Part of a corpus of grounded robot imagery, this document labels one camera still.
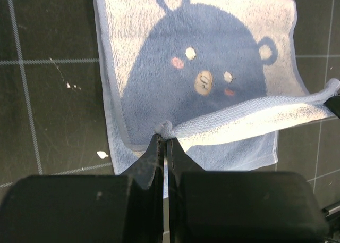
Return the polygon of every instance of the grid line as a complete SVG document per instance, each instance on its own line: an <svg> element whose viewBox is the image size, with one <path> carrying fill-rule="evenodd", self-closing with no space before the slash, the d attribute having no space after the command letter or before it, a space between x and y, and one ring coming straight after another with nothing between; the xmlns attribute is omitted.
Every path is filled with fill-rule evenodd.
<svg viewBox="0 0 340 243"><path fill-rule="evenodd" d="M7 0L7 1L8 1L9 9L10 9L16 52L18 54L18 61L19 61L19 67L20 67L20 73L21 73L21 81L22 81L22 86L23 86L23 91L24 91L24 96L25 96L25 101L26 101L28 121L29 121L30 129L31 129L34 153L35 153L35 156L36 156L36 161L37 161L37 166L38 166L38 173L39 173L39 175L42 175L43 174L43 167L41 166L38 140L37 140L37 135L36 135L36 129L35 129L35 126L34 126L33 113L32 113L32 107L31 107L30 94L29 94L29 91L28 91L26 73L25 73L25 68L24 68L24 65L23 65L22 52L21 52L21 46L20 46L20 40L19 40L19 32L18 32L18 26L17 26L17 23L16 23L16 19L15 19L15 11L14 11L13 0Z"/></svg>
<svg viewBox="0 0 340 243"><path fill-rule="evenodd" d="M76 63L96 63L99 62L98 58L71 58L61 60L23 60L24 65L35 65L35 64L76 64ZM0 61L0 65L20 65L19 61Z"/></svg>
<svg viewBox="0 0 340 243"><path fill-rule="evenodd" d="M340 58L340 54L333 55L296 55L296 58Z"/></svg>
<svg viewBox="0 0 340 243"><path fill-rule="evenodd" d="M330 38L332 36L332 25L333 25L334 2L335 2L335 0L332 0L332 2L331 2L329 34L328 34L328 44L327 44L326 72L325 72L324 86L326 85L326 82L327 82L327 71L328 71L329 50L330 50ZM313 186L313 192L315 192L315 187L316 187L316 182L317 182L316 178L317 178L317 174L318 174L318 163L319 163L319 154L320 154L321 131L322 131L322 121L320 122L320 129L319 129L319 141L318 141L318 150L317 150L317 160L316 160L316 166L315 166L315 174L314 174L315 181L314 181L314 186Z"/></svg>
<svg viewBox="0 0 340 243"><path fill-rule="evenodd" d="M315 178L312 178L312 179L310 179L310 180L307 180L307 182L310 182L310 181L313 181L313 180L317 180L317 179L319 179L319 178L323 178L323 177L325 177L325 176L327 176L327 175L331 175L331 174L334 174L334 173L336 173L336 172L340 172L340 169L335 170L335 171L332 171L332 172L328 172L328 173L326 173L326 174L324 174L324 175L320 175L320 176L315 177Z"/></svg>
<svg viewBox="0 0 340 243"><path fill-rule="evenodd" d="M11 185L12 185L12 183L3 183L3 184L0 185L0 188L9 187Z"/></svg>
<svg viewBox="0 0 340 243"><path fill-rule="evenodd" d="M74 174L74 173L77 173L77 172L94 170L94 169L99 169L101 167L108 167L108 166L112 166L112 162L94 165L94 166L90 166L90 167L81 167L80 169L68 170L68 171L64 171L64 172L55 173L55 174L52 174L52 175L69 175L69 174Z"/></svg>
<svg viewBox="0 0 340 243"><path fill-rule="evenodd" d="M108 166L112 166L112 162L108 162L108 163L104 163L104 164L100 164L100 165L94 165L94 166L90 166L90 167L82 167L82 168L76 169L76 170L63 171L63 172L55 173L55 174L52 174L52 175L69 175L69 174L74 174L74 173L77 173L77 172L89 171L89 170L99 169L101 167L108 167ZM9 187L12 184L13 184L13 182L3 183L3 184L0 184L0 188Z"/></svg>

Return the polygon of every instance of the towel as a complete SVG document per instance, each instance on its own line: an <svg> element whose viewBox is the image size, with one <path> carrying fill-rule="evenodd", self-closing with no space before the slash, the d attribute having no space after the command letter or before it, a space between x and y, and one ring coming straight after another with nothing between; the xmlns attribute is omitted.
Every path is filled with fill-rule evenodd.
<svg viewBox="0 0 340 243"><path fill-rule="evenodd" d="M116 174L156 132L205 170L277 162L277 130L333 114L339 81L309 95L293 0L94 0Z"/></svg>

